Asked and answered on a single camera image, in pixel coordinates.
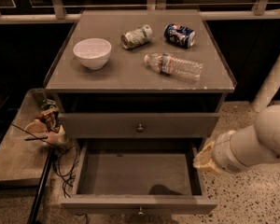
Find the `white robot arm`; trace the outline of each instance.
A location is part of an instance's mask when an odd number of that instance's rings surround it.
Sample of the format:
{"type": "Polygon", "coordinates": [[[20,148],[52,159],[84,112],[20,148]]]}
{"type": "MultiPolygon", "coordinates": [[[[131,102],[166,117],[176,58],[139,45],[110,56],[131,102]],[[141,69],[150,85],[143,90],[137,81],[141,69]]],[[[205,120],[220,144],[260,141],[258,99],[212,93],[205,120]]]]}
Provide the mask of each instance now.
{"type": "Polygon", "coordinates": [[[195,157],[194,167],[237,174],[261,163],[280,162],[280,105],[261,111],[255,124],[220,135],[195,157]]]}

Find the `speckled floor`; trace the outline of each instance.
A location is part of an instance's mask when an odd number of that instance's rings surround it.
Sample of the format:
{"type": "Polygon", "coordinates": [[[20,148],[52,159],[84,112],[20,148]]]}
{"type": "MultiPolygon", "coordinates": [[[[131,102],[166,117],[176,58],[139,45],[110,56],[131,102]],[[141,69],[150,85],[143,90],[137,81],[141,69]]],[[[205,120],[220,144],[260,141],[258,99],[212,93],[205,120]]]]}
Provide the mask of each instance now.
{"type": "MultiPolygon", "coordinates": [[[[228,130],[252,124],[256,115],[249,102],[224,103],[207,143],[228,130]]],[[[208,198],[218,202],[209,215],[88,215],[89,223],[280,223],[280,163],[259,165],[238,175],[203,174],[203,182],[208,198]]],[[[38,219],[44,224],[86,223],[85,217],[72,215],[59,205],[61,184],[58,178],[48,183],[38,219]]],[[[0,192],[0,223],[26,223],[33,195],[33,189],[0,192]]]]}

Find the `blue can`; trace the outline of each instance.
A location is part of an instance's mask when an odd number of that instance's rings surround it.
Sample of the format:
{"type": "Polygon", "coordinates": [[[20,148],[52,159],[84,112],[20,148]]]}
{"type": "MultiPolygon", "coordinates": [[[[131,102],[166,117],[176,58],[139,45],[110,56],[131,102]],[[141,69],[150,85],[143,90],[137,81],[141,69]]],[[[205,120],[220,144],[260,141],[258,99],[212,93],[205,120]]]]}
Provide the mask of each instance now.
{"type": "Polygon", "coordinates": [[[195,43],[195,31],[176,24],[169,24],[165,28],[164,36],[167,41],[188,49],[195,43]]]}

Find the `ceramic bowl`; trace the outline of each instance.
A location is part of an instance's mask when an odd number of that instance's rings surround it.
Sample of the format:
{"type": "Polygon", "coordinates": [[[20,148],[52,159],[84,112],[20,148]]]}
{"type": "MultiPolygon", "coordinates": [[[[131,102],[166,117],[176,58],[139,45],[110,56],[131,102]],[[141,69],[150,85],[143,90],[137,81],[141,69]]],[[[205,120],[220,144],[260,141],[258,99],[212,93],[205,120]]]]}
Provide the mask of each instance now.
{"type": "Polygon", "coordinates": [[[74,54],[81,64],[97,70],[102,68],[110,58],[111,44],[101,38],[89,38],[74,46],[74,54]]]}

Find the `wall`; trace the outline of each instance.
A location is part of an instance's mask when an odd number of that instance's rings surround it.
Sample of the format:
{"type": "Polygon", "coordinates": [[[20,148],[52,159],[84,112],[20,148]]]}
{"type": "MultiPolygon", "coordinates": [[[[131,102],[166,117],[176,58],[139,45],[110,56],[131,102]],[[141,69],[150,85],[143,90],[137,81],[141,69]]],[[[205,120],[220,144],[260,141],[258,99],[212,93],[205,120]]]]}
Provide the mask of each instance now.
{"type": "Polygon", "coordinates": [[[238,82],[227,100],[252,101],[280,54],[280,20],[207,23],[238,82]]]}
{"type": "Polygon", "coordinates": [[[43,87],[71,23],[0,25],[0,94],[20,107],[25,93],[43,87]]]}

